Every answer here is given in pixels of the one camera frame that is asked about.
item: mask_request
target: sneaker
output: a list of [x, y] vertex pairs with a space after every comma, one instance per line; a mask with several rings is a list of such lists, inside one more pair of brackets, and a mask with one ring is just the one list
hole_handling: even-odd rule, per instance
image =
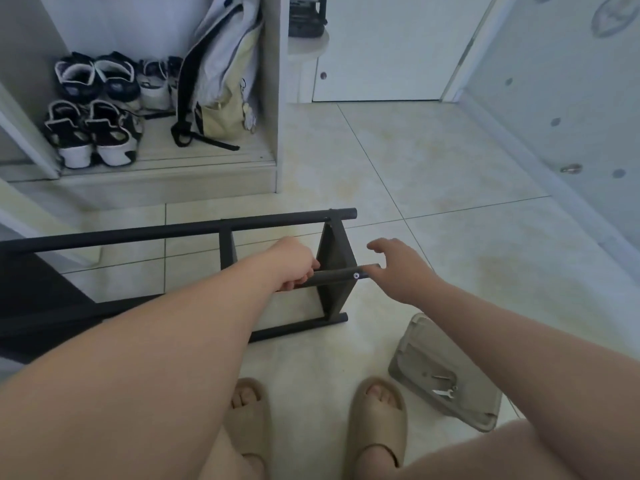
[[91, 165], [93, 144], [84, 128], [80, 108], [69, 101], [53, 101], [44, 122], [46, 136], [62, 157], [67, 168], [86, 168]]
[[100, 96], [102, 80], [88, 55], [73, 52], [54, 66], [60, 97], [75, 104], [89, 104]]
[[140, 61], [138, 82], [142, 93], [142, 106], [145, 109], [166, 111], [171, 109], [171, 94], [166, 62]]
[[171, 92], [171, 101], [174, 109], [178, 109], [178, 79], [180, 78], [180, 69], [182, 67], [182, 58], [172, 55], [167, 59], [167, 68], [169, 71], [169, 92]]
[[142, 120], [137, 115], [98, 99], [90, 104], [84, 124], [106, 165], [130, 165], [136, 160], [143, 132]]
[[104, 84], [107, 97], [114, 104], [128, 111], [141, 109], [136, 67], [128, 57], [113, 52], [98, 57], [93, 64]]

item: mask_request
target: black shelf rack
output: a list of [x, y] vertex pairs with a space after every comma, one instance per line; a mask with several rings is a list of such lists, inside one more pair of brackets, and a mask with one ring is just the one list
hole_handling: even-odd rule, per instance
[[329, 209], [217, 221], [85, 232], [0, 242], [0, 356], [28, 363], [62, 342], [161, 295], [95, 303], [37, 253], [122, 242], [217, 233], [220, 265], [237, 261], [234, 231], [324, 223], [320, 269], [300, 287], [317, 287], [324, 315], [252, 332], [250, 342], [346, 322], [341, 313], [356, 281], [368, 276], [356, 264], [343, 220], [356, 209]]

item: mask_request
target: backpack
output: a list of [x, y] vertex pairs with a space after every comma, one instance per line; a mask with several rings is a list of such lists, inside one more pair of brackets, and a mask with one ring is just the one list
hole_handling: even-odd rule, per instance
[[235, 139], [255, 131], [252, 88], [262, 25], [260, 0], [213, 0], [180, 69], [177, 122], [171, 129], [176, 145], [188, 146], [197, 139], [236, 151], [238, 146], [217, 138]]

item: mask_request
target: tan slide sandal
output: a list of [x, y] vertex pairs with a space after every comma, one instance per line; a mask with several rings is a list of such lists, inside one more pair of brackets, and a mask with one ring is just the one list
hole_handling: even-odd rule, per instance
[[[398, 408], [393, 408], [380, 402], [377, 397], [366, 394], [375, 384], [379, 384], [395, 396]], [[366, 448], [373, 445], [384, 446], [393, 455], [396, 467], [402, 467], [406, 435], [406, 405], [399, 389], [385, 379], [378, 377], [365, 379], [358, 386], [351, 402], [343, 480], [353, 480], [356, 460]]]
[[258, 400], [241, 408], [229, 409], [225, 414], [225, 429], [236, 451], [242, 455], [259, 456], [268, 472], [271, 465], [271, 409], [267, 391], [260, 382], [251, 378], [238, 379], [238, 387], [253, 389]]

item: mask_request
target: foot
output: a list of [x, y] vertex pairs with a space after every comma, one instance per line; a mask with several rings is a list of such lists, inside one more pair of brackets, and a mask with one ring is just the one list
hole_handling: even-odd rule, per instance
[[[255, 391], [251, 387], [236, 387], [234, 395], [231, 397], [231, 409], [242, 408], [243, 406], [251, 404], [255, 401], [258, 401], [258, 396], [255, 395]], [[260, 480], [266, 479], [264, 462], [259, 456], [248, 454], [243, 455], [243, 458], [256, 473], [256, 478]]]
[[[367, 395], [372, 395], [381, 403], [399, 409], [395, 396], [383, 385], [374, 384]], [[366, 448], [356, 460], [355, 480], [388, 480], [393, 477], [396, 468], [391, 452], [384, 446], [373, 445]]]

